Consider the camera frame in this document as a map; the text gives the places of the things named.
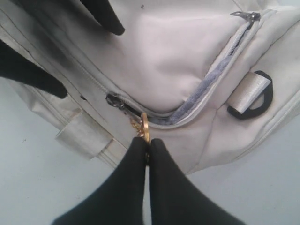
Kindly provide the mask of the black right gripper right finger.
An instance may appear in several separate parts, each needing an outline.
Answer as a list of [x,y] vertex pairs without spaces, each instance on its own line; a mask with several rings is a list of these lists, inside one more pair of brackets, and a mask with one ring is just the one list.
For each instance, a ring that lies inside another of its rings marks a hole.
[[243,224],[195,187],[160,139],[151,141],[149,182],[154,225]]

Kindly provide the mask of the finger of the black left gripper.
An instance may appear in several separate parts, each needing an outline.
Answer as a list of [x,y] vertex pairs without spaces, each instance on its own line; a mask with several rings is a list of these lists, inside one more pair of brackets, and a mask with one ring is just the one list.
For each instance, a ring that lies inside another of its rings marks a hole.
[[106,31],[120,36],[125,28],[117,17],[108,0],[22,0],[21,3],[30,9],[47,9],[55,15],[60,9],[70,9],[78,14],[88,13]]
[[58,98],[65,98],[68,91],[55,77],[0,42],[0,76],[40,89]]

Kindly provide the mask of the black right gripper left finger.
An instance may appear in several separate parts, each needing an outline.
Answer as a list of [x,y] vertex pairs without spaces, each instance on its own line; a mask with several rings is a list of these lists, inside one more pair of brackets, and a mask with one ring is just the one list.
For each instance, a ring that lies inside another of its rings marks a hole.
[[124,158],[88,198],[54,225],[142,225],[148,144],[135,137]]

